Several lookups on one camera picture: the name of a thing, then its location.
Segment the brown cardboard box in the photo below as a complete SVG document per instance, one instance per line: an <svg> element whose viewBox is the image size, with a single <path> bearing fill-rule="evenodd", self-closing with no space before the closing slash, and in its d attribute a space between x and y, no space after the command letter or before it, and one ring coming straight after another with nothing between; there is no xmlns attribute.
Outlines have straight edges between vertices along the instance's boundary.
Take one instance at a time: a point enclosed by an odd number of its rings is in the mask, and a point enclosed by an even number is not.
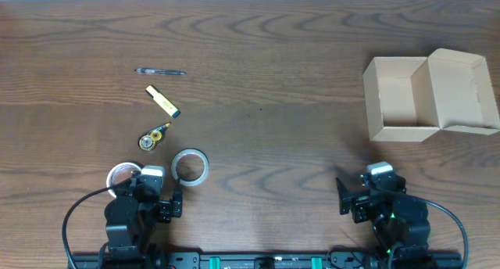
<svg viewBox="0 0 500 269"><path fill-rule="evenodd" d="M374 142L422 142L438 131L492 135L499 113L485 57L439 48L375 57L363 73Z"/></svg>

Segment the yellow highlighter marker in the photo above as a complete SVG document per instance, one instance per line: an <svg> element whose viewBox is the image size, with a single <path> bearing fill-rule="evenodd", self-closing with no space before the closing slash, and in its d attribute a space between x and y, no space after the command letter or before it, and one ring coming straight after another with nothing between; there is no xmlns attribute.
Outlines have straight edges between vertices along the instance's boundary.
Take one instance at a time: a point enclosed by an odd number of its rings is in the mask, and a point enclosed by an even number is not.
<svg viewBox="0 0 500 269"><path fill-rule="evenodd" d="M180 116L180 110L155 86L149 85L145 91L169 116L172 118Z"/></svg>

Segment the clear adhesive tape roll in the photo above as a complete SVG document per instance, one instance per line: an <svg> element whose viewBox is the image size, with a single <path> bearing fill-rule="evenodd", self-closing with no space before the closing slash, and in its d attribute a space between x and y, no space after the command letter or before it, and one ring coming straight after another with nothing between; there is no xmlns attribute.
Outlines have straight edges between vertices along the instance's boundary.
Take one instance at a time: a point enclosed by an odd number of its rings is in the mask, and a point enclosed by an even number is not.
<svg viewBox="0 0 500 269"><path fill-rule="evenodd" d="M171 173L175 181L186 187L195 187L209 176L209 160L199 149L184 149L175 155Z"/></svg>

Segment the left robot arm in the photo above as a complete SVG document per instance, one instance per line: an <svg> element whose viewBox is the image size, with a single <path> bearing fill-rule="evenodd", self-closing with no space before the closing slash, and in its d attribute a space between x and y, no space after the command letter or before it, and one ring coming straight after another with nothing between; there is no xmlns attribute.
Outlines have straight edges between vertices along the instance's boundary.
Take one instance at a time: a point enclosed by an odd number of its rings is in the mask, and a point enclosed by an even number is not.
<svg viewBox="0 0 500 269"><path fill-rule="evenodd" d="M109 257L115 267L159 268L165 253L150 239L158 223L168 224L182 215L183 192L175 181L172 198L160 198L163 176L131 173L130 181L115 189L116 198L105 208Z"/></svg>

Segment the white masking tape roll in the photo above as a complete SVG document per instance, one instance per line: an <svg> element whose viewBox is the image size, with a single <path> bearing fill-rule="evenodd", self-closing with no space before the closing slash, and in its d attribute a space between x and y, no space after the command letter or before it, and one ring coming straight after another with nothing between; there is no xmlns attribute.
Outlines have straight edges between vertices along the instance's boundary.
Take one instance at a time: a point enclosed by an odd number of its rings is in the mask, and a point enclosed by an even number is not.
<svg viewBox="0 0 500 269"><path fill-rule="evenodd" d="M106 186L110 187L130 179L135 171L141 171L142 165L134 162L123 162L115 165L107 175Z"/></svg>

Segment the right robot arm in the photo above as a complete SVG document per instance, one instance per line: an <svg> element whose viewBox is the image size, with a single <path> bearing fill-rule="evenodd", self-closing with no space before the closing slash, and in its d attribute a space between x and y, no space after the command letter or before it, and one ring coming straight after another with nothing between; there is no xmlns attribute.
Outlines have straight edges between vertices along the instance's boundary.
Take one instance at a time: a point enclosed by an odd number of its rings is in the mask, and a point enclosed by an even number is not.
<svg viewBox="0 0 500 269"><path fill-rule="evenodd" d="M365 190L350 192L336 179L339 213L351 213L356 224L371 223L382 260L403 264L428 259L427 204L409 198L405 179L394 172L365 174L363 183Z"/></svg>

